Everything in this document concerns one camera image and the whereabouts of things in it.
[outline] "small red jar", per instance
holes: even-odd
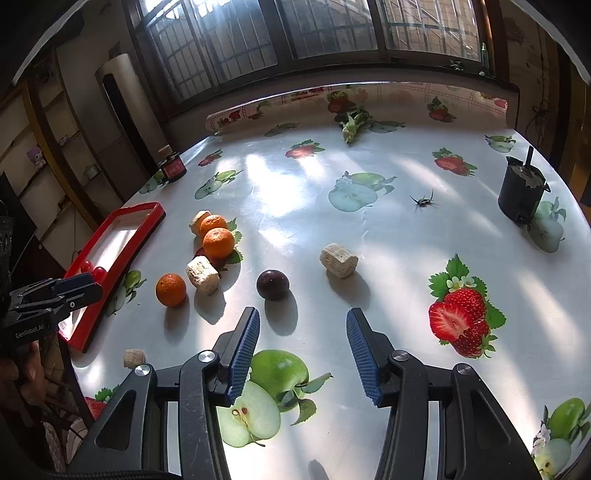
[[[178,153],[173,152],[170,145],[163,146],[158,153],[164,158],[160,163],[160,170],[169,182],[177,181],[180,177],[187,173],[187,168]]]

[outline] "blue gripper pad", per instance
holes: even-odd
[[[353,352],[363,390],[374,402],[374,405],[377,406],[382,400],[382,391],[378,379],[378,364],[374,360],[353,309],[347,313],[347,338],[349,339],[349,345]]]
[[[234,401],[242,395],[246,376],[248,375],[248,369],[251,366],[252,354],[255,351],[260,331],[261,317],[258,310],[254,309],[229,367],[230,388],[228,389],[228,399],[232,405],[234,404]]]

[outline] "black cup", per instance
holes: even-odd
[[[534,213],[544,194],[550,187],[542,172],[536,167],[528,166],[531,173],[530,185],[511,167],[521,167],[523,162],[514,157],[507,157],[507,171],[499,194],[499,207],[511,220],[522,225],[528,225],[534,218]]]

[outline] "window frame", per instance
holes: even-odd
[[[419,68],[421,70],[432,71],[441,71],[443,69],[449,72],[448,65],[450,64],[450,60],[453,60],[461,61],[464,68],[463,72],[455,72],[457,74],[473,77],[474,75],[477,76],[478,72],[482,70],[482,63],[479,61],[451,55],[424,51],[388,50],[381,23],[379,0],[367,0],[374,27],[377,44],[376,50],[330,53],[298,59],[296,57],[295,45],[290,38],[289,28],[287,25],[284,25],[281,19],[281,2],[279,0],[277,2],[275,0],[258,0],[263,19],[269,32],[269,39],[275,51],[276,65],[243,74],[218,85],[212,82],[212,87],[177,103],[170,90],[170,84],[165,77],[164,67],[158,60],[150,39],[150,33],[148,32],[148,27],[154,21],[157,13],[170,1],[162,0],[148,15],[144,16],[139,0],[122,0],[129,34],[140,68],[143,71],[155,100],[157,118],[161,122],[167,121],[197,105],[201,105],[247,85],[270,80],[278,76],[329,70],[338,66],[347,68]],[[508,82],[508,55],[505,26],[498,0],[470,1],[472,2],[476,15],[479,42],[485,43],[489,51],[489,68],[491,74],[496,74],[496,79],[500,82]],[[187,12],[188,6],[185,5],[185,2],[190,2],[190,0],[180,0],[187,15],[189,14]],[[191,33],[195,35],[191,22],[189,22],[189,27]]]

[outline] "tangerine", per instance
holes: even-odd
[[[180,275],[167,273],[156,283],[156,298],[166,307],[176,307],[187,295],[187,284]]]
[[[208,257],[226,258],[234,250],[234,236],[227,228],[214,228],[203,237],[203,249]]]
[[[221,215],[205,217],[199,225],[199,235],[201,238],[205,238],[205,234],[214,228],[228,228],[228,224]]]

